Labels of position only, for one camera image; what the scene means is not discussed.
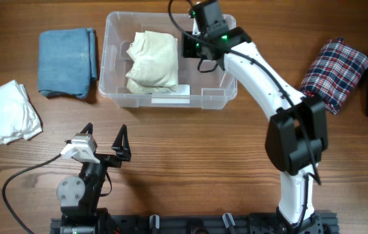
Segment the blue denim cloth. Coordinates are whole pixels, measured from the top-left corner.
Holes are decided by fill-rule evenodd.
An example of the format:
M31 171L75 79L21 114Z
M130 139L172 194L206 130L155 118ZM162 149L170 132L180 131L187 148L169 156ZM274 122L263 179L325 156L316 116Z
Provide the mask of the blue denim cloth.
M98 78L93 28L44 31L39 35L38 91L45 97L86 99Z

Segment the cream cloth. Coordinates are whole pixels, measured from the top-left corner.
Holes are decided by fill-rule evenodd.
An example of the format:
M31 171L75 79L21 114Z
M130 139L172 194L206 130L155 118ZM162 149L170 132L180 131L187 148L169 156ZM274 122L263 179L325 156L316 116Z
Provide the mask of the cream cloth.
M178 90L177 38L168 33L137 32L127 54L133 61L126 73L127 89L133 94Z

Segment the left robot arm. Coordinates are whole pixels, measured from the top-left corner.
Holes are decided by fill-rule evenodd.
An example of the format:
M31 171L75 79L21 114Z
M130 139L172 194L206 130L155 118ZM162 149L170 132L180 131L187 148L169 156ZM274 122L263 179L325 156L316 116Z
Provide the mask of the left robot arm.
M63 159L74 159L82 164L77 176L64 178L57 187L61 219L51 221L51 233L121 233L120 226L106 208L99 208L104 182L110 181L107 170L121 168L122 162L131 160L127 126L121 126L111 148L115 154L97 153L92 135L93 124L66 141L61 151Z

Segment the plaid flannel shirt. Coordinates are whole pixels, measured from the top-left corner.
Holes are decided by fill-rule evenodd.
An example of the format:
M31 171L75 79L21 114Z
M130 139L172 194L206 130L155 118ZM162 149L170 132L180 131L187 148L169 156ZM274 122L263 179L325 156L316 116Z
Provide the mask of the plaid flannel shirt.
M326 109L338 114L368 68L368 57L344 38L325 43L300 85L307 96L320 96Z

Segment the clear plastic storage container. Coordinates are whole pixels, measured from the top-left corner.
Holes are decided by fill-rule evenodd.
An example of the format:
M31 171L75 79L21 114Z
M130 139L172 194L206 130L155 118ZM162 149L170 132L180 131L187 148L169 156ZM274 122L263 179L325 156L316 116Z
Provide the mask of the clear plastic storage container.
M237 80L213 61L178 57L176 92L132 94L126 73L133 60L127 54L136 33L155 31L181 39L166 13L111 12L106 19L99 78L99 92L119 107L188 107L222 109L237 95Z

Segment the white printed shirt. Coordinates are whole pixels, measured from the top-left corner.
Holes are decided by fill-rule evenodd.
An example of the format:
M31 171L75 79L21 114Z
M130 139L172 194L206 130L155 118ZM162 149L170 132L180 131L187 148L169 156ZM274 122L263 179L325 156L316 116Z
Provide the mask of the white printed shirt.
M40 118L25 87L15 80L0 86L0 145L30 140L41 132Z

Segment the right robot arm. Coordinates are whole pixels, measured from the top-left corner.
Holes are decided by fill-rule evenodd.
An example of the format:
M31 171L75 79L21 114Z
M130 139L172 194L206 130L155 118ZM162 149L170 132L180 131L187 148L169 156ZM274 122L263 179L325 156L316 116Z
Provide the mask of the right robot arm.
M312 205L318 163L328 147L324 103L285 82L240 27L229 28L218 1L191 3L192 32L183 31L183 56L211 60L234 76L256 100L269 122L265 150L280 171L279 233L321 230Z

